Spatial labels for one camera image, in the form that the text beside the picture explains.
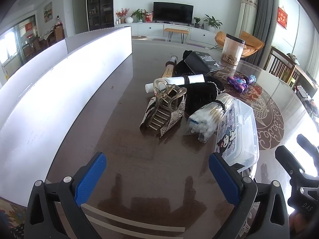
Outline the clear plastic cartoon box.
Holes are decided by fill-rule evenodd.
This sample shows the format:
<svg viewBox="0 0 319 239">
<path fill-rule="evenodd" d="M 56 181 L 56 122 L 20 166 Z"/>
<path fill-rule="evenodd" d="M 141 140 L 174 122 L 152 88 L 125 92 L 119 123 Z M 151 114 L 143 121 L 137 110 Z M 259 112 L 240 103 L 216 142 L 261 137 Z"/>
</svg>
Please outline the clear plastic cartoon box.
<svg viewBox="0 0 319 239">
<path fill-rule="evenodd" d="M 241 173 L 258 162 L 260 152 L 253 109 L 234 98 L 222 117 L 218 129 L 215 152 L 229 165 L 239 165 Z"/>
</svg>

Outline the purple toy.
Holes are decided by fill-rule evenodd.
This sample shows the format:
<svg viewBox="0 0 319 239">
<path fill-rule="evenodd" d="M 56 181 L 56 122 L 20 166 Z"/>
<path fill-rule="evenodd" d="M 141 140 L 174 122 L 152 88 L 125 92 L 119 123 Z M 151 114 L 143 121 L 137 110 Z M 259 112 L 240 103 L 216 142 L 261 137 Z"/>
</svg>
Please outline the purple toy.
<svg viewBox="0 0 319 239">
<path fill-rule="evenodd" d="M 256 77 L 254 75 L 243 78 L 239 76 L 230 76 L 227 78 L 227 81 L 238 93 L 243 93 L 250 84 L 256 82 Z"/>
</svg>

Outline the bag of cotton swabs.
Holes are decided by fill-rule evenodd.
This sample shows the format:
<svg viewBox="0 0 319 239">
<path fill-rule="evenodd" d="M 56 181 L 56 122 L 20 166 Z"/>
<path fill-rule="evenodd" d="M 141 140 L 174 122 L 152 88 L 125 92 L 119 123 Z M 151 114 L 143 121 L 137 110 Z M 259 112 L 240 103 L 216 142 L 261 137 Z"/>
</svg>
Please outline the bag of cotton swabs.
<svg viewBox="0 0 319 239">
<path fill-rule="evenodd" d="M 204 105 L 188 118 L 186 136 L 198 135 L 198 141 L 206 143 L 228 109 L 234 103 L 234 97 L 227 93 L 221 93 L 217 99 Z"/>
</svg>

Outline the black fuzzy fabric item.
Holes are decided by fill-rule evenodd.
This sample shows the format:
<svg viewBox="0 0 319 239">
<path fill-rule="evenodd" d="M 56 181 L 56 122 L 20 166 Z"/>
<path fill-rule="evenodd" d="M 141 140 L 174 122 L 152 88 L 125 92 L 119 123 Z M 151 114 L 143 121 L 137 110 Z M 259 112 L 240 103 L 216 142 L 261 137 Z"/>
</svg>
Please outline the black fuzzy fabric item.
<svg viewBox="0 0 319 239">
<path fill-rule="evenodd" d="M 175 66 L 173 74 L 174 77 L 196 75 L 191 72 L 184 62 L 184 59 L 191 53 L 191 51 L 192 50 L 185 50 L 183 52 L 182 60 Z M 213 72 L 204 76 L 205 83 L 183 85 L 187 88 L 187 98 L 185 103 L 185 112 L 187 115 L 190 116 L 202 106 L 215 101 L 217 96 L 224 91 L 224 85 L 214 76 L 215 73 L 216 72 Z"/>
</svg>

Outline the black odor removing bar box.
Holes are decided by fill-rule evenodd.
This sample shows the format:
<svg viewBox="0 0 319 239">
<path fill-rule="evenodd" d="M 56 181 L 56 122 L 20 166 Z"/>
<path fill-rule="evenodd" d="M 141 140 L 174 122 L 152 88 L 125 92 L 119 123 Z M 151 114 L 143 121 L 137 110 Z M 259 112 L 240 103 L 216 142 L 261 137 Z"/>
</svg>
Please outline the black odor removing bar box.
<svg viewBox="0 0 319 239">
<path fill-rule="evenodd" d="M 222 70 L 217 61 L 210 54 L 204 52 L 191 51 L 184 62 L 193 74 L 207 76 L 210 73 Z"/>
</svg>

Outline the rhinestone hair claw clip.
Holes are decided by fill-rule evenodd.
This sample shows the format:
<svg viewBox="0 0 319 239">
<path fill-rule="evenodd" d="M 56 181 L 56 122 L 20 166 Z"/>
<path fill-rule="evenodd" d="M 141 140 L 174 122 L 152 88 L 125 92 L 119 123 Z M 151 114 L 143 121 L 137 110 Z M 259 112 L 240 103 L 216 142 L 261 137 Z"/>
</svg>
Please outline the rhinestone hair claw clip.
<svg viewBox="0 0 319 239">
<path fill-rule="evenodd" d="M 187 89 L 169 84 L 163 78 L 154 80 L 152 87 L 154 96 L 148 103 L 140 128 L 152 129 L 162 137 L 184 116 Z"/>
</svg>

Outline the white tube with hair tie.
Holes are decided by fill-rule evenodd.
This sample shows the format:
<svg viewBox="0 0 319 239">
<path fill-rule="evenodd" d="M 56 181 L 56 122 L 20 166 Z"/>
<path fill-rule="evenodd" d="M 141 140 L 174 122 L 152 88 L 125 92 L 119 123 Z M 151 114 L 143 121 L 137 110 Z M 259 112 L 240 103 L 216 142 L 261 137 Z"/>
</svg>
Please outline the white tube with hair tie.
<svg viewBox="0 0 319 239">
<path fill-rule="evenodd" d="M 205 83 L 204 75 L 184 75 L 180 77 L 164 77 L 158 78 L 156 80 L 165 80 L 170 85 L 185 85 L 185 84 L 193 84 L 193 83 Z M 154 82 L 145 84 L 145 90 L 147 93 L 154 91 Z"/>
</svg>

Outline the gold tube with hair tie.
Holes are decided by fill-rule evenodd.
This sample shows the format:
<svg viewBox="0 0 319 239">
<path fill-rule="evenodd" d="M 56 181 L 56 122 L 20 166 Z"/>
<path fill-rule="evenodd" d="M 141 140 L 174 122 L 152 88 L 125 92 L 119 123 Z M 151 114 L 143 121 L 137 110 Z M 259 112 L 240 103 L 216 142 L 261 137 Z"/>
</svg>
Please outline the gold tube with hair tie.
<svg viewBox="0 0 319 239">
<path fill-rule="evenodd" d="M 175 66 L 177 65 L 178 57 L 177 56 L 171 56 L 169 61 L 165 64 L 165 70 L 162 74 L 162 78 L 171 78 L 174 74 Z"/>
</svg>

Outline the clear plastic jar with snacks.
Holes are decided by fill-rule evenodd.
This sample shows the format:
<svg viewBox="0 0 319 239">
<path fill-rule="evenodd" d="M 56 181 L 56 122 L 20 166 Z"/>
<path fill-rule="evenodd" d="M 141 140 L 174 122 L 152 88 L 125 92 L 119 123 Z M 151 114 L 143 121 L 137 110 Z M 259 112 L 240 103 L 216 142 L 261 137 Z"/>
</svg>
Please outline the clear plastic jar with snacks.
<svg viewBox="0 0 319 239">
<path fill-rule="evenodd" d="M 221 59 L 233 66 L 237 66 L 244 50 L 245 41 L 226 34 Z"/>
</svg>

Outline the grey curtain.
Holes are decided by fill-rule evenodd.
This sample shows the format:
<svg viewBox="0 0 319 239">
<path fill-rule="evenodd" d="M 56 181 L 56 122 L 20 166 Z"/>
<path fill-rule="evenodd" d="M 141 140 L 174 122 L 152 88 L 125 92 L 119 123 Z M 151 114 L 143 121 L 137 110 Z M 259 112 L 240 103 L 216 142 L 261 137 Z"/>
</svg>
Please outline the grey curtain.
<svg viewBox="0 0 319 239">
<path fill-rule="evenodd" d="M 253 36 L 264 42 L 264 47 L 252 56 L 252 64 L 264 69 L 271 49 L 279 0 L 258 0 Z"/>
</svg>

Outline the black television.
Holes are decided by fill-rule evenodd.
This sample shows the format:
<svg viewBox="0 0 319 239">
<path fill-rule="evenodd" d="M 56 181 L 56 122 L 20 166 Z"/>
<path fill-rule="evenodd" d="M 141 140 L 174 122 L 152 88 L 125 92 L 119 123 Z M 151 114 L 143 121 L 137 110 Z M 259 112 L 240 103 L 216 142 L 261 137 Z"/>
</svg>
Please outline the black television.
<svg viewBox="0 0 319 239">
<path fill-rule="evenodd" d="M 194 6 L 172 2 L 154 2 L 153 19 L 155 21 L 191 24 Z"/>
</svg>

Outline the red flower vase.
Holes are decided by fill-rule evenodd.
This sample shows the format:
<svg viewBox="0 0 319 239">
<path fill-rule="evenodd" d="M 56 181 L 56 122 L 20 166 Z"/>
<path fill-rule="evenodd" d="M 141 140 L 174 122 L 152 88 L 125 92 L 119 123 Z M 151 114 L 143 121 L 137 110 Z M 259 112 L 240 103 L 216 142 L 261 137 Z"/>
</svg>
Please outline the red flower vase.
<svg viewBox="0 0 319 239">
<path fill-rule="evenodd" d="M 122 8 L 120 11 L 116 11 L 116 16 L 119 19 L 121 24 L 125 23 L 126 16 L 129 12 L 129 8 Z"/>
</svg>

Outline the potted green plant left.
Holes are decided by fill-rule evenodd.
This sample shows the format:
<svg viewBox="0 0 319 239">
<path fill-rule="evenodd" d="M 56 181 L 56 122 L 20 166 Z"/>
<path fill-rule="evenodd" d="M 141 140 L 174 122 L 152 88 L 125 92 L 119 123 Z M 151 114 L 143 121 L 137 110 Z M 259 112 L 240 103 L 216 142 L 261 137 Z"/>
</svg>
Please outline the potted green plant left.
<svg viewBox="0 0 319 239">
<path fill-rule="evenodd" d="M 137 22 L 143 22 L 144 18 L 147 15 L 147 11 L 145 9 L 136 9 L 132 14 L 132 18 L 135 18 Z"/>
</svg>

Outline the dark display cabinet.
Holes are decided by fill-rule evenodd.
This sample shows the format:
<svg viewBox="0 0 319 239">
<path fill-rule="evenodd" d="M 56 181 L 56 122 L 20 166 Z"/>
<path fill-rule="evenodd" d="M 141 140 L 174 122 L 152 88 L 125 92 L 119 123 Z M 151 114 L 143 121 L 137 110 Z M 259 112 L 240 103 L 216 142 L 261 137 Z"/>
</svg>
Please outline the dark display cabinet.
<svg viewBox="0 0 319 239">
<path fill-rule="evenodd" d="M 89 31 L 114 27 L 114 0 L 86 0 Z"/>
</svg>

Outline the red wall hanging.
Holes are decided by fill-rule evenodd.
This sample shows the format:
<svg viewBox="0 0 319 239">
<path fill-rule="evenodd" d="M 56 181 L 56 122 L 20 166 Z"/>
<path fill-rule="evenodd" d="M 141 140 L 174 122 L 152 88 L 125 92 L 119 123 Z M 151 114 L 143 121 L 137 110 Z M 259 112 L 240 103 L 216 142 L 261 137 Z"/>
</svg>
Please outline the red wall hanging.
<svg viewBox="0 0 319 239">
<path fill-rule="evenodd" d="M 281 7 L 277 9 L 277 23 L 283 28 L 287 28 L 288 14 Z"/>
</svg>

